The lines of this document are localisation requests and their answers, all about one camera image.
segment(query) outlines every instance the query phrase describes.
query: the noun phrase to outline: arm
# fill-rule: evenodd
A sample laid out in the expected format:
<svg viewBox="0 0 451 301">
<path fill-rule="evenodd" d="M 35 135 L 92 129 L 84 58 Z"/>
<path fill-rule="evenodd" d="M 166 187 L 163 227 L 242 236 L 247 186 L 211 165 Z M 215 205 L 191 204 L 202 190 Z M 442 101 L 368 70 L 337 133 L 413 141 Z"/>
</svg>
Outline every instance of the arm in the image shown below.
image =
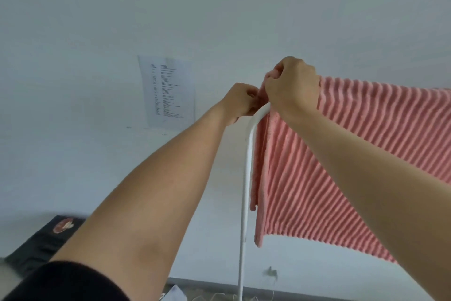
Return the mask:
<svg viewBox="0 0 451 301">
<path fill-rule="evenodd" d="M 365 223 L 436 300 L 451 300 L 451 186 L 359 138 L 316 110 L 313 66 L 285 58 L 266 91 Z"/>
<path fill-rule="evenodd" d="M 224 99 L 136 167 L 52 260 L 85 264 L 132 301 L 158 300 L 227 125 L 255 111 L 257 88 Z"/>
</svg>

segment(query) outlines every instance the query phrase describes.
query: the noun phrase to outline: paper sheet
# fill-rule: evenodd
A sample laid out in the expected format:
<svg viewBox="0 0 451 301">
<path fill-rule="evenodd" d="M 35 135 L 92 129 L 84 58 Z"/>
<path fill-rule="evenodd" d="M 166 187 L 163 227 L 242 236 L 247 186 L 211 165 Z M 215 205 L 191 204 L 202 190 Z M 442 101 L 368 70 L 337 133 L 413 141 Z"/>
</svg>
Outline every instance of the paper sheet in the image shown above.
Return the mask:
<svg viewBox="0 0 451 301">
<path fill-rule="evenodd" d="M 138 56 L 150 128 L 182 131 L 194 123 L 194 81 L 186 61 Z"/>
</svg>

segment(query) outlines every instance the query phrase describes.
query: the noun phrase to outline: right hand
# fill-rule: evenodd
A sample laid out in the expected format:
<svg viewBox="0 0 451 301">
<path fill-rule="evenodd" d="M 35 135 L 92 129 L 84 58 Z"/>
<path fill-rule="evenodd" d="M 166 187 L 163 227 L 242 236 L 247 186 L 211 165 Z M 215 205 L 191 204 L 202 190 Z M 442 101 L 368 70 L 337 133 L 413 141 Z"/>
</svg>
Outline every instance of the right hand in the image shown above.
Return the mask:
<svg viewBox="0 0 451 301">
<path fill-rule="evenodd" d="M 282 116 L 311 114 L 317 110 L 319 76 L 315 67 L 292 56 L 284 58 L 275 67 L 281 73 L 277 79 L 268 78 L 265 89 L 271 105 Z"/>
</svg>

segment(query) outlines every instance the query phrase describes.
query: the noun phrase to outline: white wall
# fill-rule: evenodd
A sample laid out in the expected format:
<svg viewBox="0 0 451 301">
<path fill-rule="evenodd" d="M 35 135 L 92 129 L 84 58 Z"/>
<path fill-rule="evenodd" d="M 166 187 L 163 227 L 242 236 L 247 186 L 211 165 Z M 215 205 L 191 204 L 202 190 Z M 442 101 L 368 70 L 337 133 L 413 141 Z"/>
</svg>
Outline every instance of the white wall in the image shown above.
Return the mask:
<svg viewBox="0 0 451 301">
<path fill-rule="evenodd" d="M 145 129 L 138 54 L 193 63 L 197 117 L 285 55 L 322 75 L 450 86 L 450 14 L 451 0 L 0 0 L 0 256 L 56 213 L 92 212 L 173 135 Z M 237 282 L 245 123 L 224 136 L 172 277 Z M 254 214 L 249 224 L 252 234 Z M 279 236 L 257 249 L 251 238 L 247 286 L 429 299 L 377 258 Z"/>
</svg>

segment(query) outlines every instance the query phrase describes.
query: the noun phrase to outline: left hand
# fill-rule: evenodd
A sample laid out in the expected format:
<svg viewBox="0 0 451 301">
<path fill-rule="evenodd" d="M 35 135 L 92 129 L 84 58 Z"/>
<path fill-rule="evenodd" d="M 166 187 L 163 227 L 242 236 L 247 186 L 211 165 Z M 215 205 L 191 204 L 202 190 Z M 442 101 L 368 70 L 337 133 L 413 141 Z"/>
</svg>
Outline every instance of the left hand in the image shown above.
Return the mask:
<svg viewBox="0 0 451 301">
<path fill-rule="evenodd" d="M 236 83 L 225 97 L 215 105 L 224 116 L 225 125 L 235 123 L 241 116 L 253 116 L 260 108 L 258 88 L 245 83 Z"/>
</svg>

